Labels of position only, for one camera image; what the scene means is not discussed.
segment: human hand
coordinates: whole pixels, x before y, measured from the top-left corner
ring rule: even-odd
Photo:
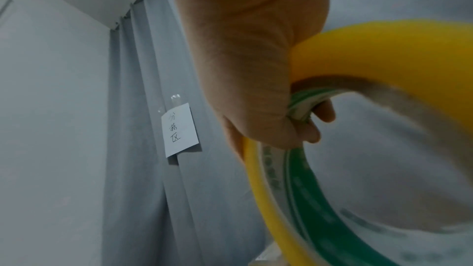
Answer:
[[[176,0],[201,87],[230,146],[242,136],[279,148],[317,142],[312,123],[286,117],[289,51],[319,33],[329,0]],[[331,122],[330,101],[313,111]]]

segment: white wall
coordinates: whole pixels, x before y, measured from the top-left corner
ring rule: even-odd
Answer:
[[[0,27],[0,266],[99,265],[108,29],[62,0],[14,1]]]

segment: paper note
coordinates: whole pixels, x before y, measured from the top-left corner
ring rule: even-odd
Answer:
[[[199,143],[189,103],[168,110],[161,117],[166,157]]]

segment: gray curtain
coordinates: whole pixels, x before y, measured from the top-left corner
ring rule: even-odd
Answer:
[[[246,265],[265,226],[199,89],[172,0],[143,0],[110,34],[102,264]],[[188,102],[200,144],[167,159],[161,115]]]

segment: yellow tape roll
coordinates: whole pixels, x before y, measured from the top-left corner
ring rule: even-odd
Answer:
[[[373,22],[334,30],[297,45],[291,82],[352,76],[398,87],[473,134],[473,27],[432,21]],[[245,140],[245,163],[256,203],[293,266],[318,258],[280,216],[259,166],[257,143]]]

